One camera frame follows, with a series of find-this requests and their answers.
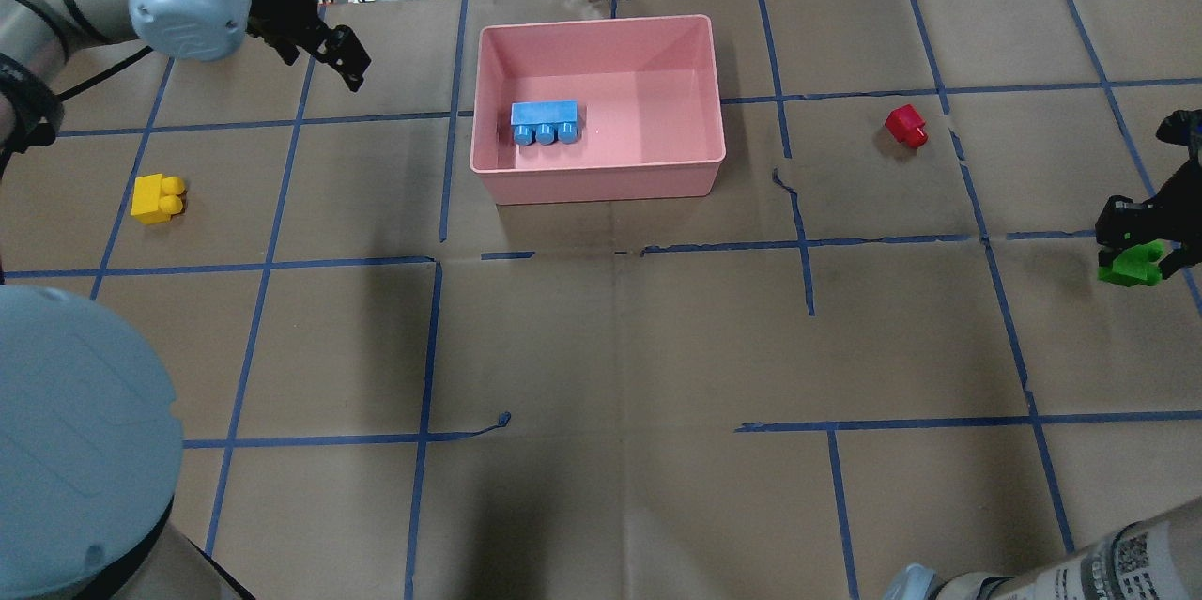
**barcode label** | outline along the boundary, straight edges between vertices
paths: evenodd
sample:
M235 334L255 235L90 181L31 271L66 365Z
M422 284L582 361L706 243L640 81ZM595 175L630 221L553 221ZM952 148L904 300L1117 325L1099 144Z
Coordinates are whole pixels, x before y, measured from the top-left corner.
M1148 535L1124 539L1114 548L1114 571L1119 576L1137 574L1148 569Z

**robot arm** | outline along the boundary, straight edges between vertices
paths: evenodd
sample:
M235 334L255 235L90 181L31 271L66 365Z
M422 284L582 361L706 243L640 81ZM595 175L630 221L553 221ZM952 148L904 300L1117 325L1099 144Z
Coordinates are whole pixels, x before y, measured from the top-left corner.
M1167 279L1183 267L1202 262L1202 109L1178 111L1160 124L1156 138L1189 148L1189 160L1165 182L1156 196L1137 203L1112 196L1097 218L1095 236L1102 249L1097 261L1111 267L1125 251L1155 240L1180 244L1158 267Z
M370 58L347 26L329 28L317 0L0 0L0 147L50 143L63 105L50 81L81 49L135 38L175 58L218 60L244 34L291 65L313 53L358 90Z

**plastic bin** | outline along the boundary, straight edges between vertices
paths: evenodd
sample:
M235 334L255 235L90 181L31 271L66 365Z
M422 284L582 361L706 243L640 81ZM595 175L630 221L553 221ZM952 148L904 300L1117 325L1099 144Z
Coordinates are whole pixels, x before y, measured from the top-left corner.
M514 102L576 100L576 143L519 147ZM704 196L726 158L704 14L484 28L471 168L498 204Z

